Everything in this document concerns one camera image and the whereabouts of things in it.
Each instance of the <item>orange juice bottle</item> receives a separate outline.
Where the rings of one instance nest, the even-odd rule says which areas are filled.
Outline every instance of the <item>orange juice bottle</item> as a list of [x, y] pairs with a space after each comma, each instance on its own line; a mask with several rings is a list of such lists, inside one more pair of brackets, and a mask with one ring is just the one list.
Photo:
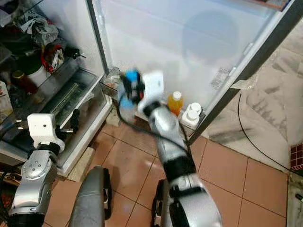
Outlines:
[[167, 106], [169, 110], [175, 114], [177, 117], [183, 106], [183, 97], [181, 92], [175, 91], [167, 98]]

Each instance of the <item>refrigerator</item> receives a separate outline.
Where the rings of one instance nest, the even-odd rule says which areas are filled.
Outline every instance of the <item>refrigerator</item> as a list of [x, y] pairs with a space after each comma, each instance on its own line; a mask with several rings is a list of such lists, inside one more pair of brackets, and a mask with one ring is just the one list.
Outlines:
[[[239, 91], [231, 86], [254, 75], [303, 16], [301, 0], [36, 3], [35, 8], [57, 26], [60, 36], [86, 56], [71, 59], [67, 69], [62, 69], [71, 70], [71, 78], [89, 80], [87, 92], [75, 108], [82, 106], [92, 92], [102, 99], [82, 134], [59, 157], [59, 174], [64, 177], [108, 115], [112, 107], [110, 96], [116, 96], [117, 90], [116, 84], [112, 86], [108, 81], [119, 72], [134, 68], [142, 74], [162, 70], [163, 100], [173, 91], [180, 91], [183, 109], [190, 103], [199, 103], [203, 109], [200, 122], [197, 127], [187, 128], [193, 143]], [[1, 143], [1, 153], [20, 157], [21, 148]]]

